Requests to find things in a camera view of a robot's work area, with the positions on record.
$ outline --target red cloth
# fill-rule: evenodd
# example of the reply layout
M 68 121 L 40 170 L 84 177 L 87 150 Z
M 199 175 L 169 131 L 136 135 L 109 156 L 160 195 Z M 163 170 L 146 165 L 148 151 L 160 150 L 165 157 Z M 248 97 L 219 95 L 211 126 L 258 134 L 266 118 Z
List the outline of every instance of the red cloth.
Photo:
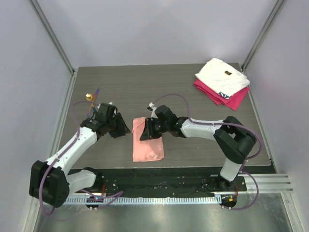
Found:
M 233 96 L 231 96 L 229 99 L 225 99 L 221 97 L 219 94 L 217 94 L 215 91 L 213 91 L 211 88 L 209 88 L 207 85 L 205 85 L 200 80 L 196 80 L 193 84 L 198 90 L 206 93 L 206 95 L 217 105 L 226 105 L 227 107 L 231 108 L 232 110 L 237 110 L 240 106 L 242 100 L 249 92 L 249 87 L 245 87 L 242 90 L 235 93 Z

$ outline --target golden bell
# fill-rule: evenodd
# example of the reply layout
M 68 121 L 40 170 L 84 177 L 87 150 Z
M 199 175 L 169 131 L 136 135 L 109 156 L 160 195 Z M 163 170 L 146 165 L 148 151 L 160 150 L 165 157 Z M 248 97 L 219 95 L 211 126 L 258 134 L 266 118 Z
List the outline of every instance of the golden bell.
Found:
M 86 97 L 87 101 L 92 101 L 93 100 L 93 96 L 92 96 L 91 93 L 87 93 L 85 97 Z

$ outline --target folded towel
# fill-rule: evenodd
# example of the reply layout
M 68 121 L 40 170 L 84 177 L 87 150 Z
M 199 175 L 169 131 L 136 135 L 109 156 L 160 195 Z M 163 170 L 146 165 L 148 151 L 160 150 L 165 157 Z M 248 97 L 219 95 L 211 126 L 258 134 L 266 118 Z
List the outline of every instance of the folded towel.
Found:
M 212 99 L 214 103 L 217 105 L 223 104 L 227 107 L 231 108 L 232 110 L 237 110 L 240 106 L 242 100 L 247 95 L 249 88 L 245 87 L 231 96 L 229 99 L 225 99 L 219 96 L 216 92 L 210 89 L 207 85 L 202 83 L 200 80 L 196 80 L 193 84 L 198 90 L 207 94 L 207 96 Z
M 216 58 L 208 61 L 195 76 L 225 99 L 229 99 L 250 84 L 244 74 Z
M 140 141 L 145 128 L 145 117 L 133 119 L 133 162 L 146 162 L 164 158 L 162 137 Z

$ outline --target pink towel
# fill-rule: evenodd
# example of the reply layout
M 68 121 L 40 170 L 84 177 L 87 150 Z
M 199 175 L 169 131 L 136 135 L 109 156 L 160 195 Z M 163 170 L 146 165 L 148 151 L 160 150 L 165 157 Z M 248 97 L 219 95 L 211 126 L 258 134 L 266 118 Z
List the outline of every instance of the pink towel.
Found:
M 145 117 L 133 119 L 133 162 L 156 161 L 164 158 L 162 137 L 140 141 L 144 131 Z
M 213 91 L 211 88 L 209 88 L 207 85 L 205 85 L 200 80 L 196 80 L 193 84 L 198 90 L 206 93 L 206 95 L 212 99 L 214 103 L 217 105 L 226 105 L 227 107 L 231 108 L 232 110 L 237 110 L 240 106 L 242 100 L 247 95 L 249 91 L 249 87 L 245 87 L 242 90 L 235 93 L 233 96 L 231 96 L 229 99 L 225 99 L 218 95 L 215 91 Z

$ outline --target folded white cloth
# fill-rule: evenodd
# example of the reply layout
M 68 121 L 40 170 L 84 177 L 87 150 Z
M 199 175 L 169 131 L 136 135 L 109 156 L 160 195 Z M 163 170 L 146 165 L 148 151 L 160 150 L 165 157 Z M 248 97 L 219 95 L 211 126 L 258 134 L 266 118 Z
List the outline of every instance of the folded white cloth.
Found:
M 225 99 L 250 84 L 244 74 L 217 58 L 208 61 L 195 76 Z

